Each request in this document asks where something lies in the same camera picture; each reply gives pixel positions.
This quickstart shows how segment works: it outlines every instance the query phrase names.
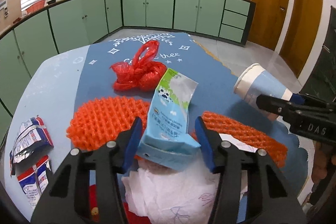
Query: floor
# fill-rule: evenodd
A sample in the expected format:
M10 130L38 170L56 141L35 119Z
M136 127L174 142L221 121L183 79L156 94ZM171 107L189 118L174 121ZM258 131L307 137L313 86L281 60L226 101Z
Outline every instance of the floor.
M122 29L105 39L105 41L154 33L163 32L156 30ZM249 41L246 43L245 47L238 47L214 39L197 37L194 35L192 37L196 42L199 42L208 49L214 56L218 57L219 60L221 60L221 62L236 76L241 75L241 73L253 63L259 63L291 92L297 93L302 89L302 85L284 60L276 52L273 52L268 48Z

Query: blue and white paper cup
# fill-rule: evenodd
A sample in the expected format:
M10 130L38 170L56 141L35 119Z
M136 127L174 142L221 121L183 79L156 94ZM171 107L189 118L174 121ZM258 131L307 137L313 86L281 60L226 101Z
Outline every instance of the blue and white paper cup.
M288 88L258 63L249 66L239 76L234 86L234 93L238 94L245 102L259 110L271 121L278 118L278 115L260 110L256 104L257 97L260 94L264 94L289 101L293 95Z

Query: silver rivet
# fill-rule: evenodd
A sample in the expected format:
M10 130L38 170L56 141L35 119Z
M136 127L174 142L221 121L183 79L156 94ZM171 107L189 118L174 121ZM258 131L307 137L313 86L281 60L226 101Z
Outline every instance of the silver rivet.
M220 145L224 148L229 148L231 146L231 143L228 141L222 141Z
M117 143L115 142L115 141L109 141L109 142L107 142L107 144L106 144L106 146L108 147L108 148L113 148L113 147L115 147L117 145Z
M258 150L258 154L259 154L260 156L266 156L266 155L267 155L267 152L266 152L265 149L259 149L259 150Z
M78 155L79 154L79 149L78 148L71 149L70 154L72 156Z

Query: table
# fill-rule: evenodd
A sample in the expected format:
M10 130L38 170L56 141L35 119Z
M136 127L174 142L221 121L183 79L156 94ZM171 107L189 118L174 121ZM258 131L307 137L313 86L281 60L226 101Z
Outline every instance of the table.
M9 165L6 164L20 123L35 115L43 119L54 143L54 148L44 151L44 154L48 153L55 171L71 149L66 129L80 105L94 98L118 95L151 101L153 92L144 93L137 89L114 92L112 84L116 76L109 69L115 62L130 62L141 45L151 39L160 42L155 61L163 62L199 83L189 105L189 131L194 129L196 117L209 110L265 132L288 147L286 166L282 171L295 193L300 192L307 178L307 151L299 148L297 136L288 134L284 124L270 122L233 93L237 77L228 68L207 54L186 33L139 35L85 46L52 57L42 63L31 79L9 129L4 172L5 189L28 220L32 209L16 177L10 177ZM32 155L24 165L28 167L40 156L38 153Z

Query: star print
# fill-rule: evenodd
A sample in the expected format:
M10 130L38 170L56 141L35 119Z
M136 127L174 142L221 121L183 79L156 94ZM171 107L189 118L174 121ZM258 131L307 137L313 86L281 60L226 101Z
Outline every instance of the star print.
M110 50L110 51L108 51L108 52L110 52L110 53L112 53L112 54L115 54L115 53L118 52L118 51L120 51L120 50L117 50L116 48L113 48L112 50Z
M188 50L190 48L190 46L181 46L181 47L179 47L179 50Z

